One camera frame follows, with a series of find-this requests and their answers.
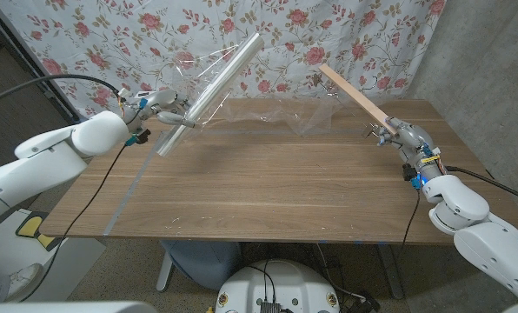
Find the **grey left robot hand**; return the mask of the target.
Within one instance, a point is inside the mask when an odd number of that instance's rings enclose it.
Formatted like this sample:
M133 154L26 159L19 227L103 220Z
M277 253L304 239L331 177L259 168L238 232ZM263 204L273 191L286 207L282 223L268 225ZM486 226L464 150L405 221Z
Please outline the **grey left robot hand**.
M123 106L123 121L131 132L143 130L143 123L155 117L167 125L194 128L194 118L186 117L191 108L189 98L174 90L139 91Z

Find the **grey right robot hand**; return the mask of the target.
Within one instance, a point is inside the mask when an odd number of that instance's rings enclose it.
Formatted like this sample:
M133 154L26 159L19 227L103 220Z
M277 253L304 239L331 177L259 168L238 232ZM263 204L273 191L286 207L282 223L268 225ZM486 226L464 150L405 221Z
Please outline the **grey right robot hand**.
M415 181L415 185L422 186L446 174L440 161L440 150L426 130L396 117L387 118L386 123L394 128L395 134L382 126L375 130L375 134L379 137L379 145L388 144L398 150L405 181Z

